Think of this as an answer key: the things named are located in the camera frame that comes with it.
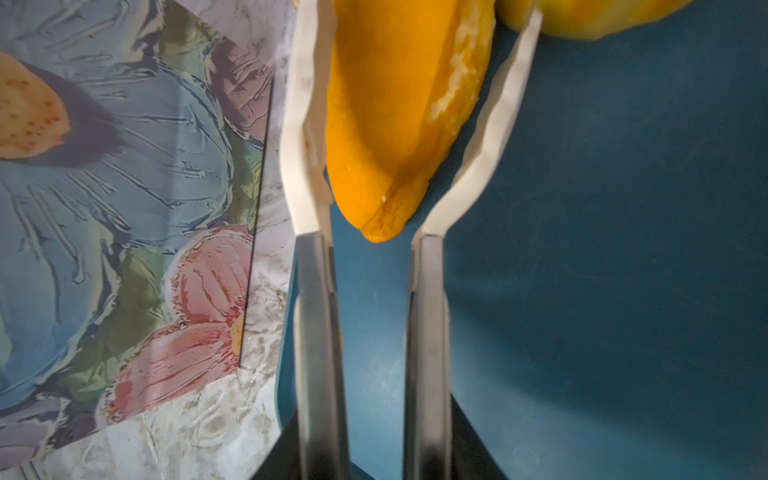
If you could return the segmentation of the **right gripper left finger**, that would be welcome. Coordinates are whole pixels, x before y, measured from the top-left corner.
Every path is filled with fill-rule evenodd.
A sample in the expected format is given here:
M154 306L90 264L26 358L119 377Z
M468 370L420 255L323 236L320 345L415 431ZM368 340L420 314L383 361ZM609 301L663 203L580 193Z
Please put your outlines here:
M330 207L327 93L336 18L302 1L287 74L280 171L296 236L295 380L301 476L351 476Z

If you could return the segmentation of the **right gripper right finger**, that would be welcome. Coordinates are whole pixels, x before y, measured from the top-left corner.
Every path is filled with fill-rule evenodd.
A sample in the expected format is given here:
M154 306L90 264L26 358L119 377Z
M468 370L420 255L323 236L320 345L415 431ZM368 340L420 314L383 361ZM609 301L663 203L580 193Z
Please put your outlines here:
M406 335L403 476L448 479L452 460L450 313L444 290L444 240L488 186L526 90L543 22L530 7L512 52L497 69L462 164L412 241Z

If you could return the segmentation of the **orange oval bread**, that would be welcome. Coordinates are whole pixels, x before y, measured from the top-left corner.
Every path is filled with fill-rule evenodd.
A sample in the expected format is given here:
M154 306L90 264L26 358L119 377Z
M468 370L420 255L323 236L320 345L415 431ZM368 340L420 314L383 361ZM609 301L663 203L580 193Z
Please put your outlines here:
M336 1L327 170L346 220L399 235L473 111L495 28L491 1Z

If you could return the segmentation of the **floral paper bag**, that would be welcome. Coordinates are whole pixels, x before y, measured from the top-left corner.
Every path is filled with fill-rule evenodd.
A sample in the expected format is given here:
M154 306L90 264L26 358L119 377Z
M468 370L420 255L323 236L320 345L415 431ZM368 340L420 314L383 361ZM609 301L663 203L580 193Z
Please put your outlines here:
M234 373L269 67L178 1L1 5L1 467Z

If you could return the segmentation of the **small ridged bun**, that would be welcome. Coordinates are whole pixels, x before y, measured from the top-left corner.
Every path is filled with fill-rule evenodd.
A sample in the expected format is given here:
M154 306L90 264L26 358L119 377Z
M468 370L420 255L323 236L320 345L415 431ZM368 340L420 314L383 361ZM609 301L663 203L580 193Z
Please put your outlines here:
M496 13L512 30L523 28L533 4L542 12L540 32L571 40L597 40L659 21L692 0L499 0Z

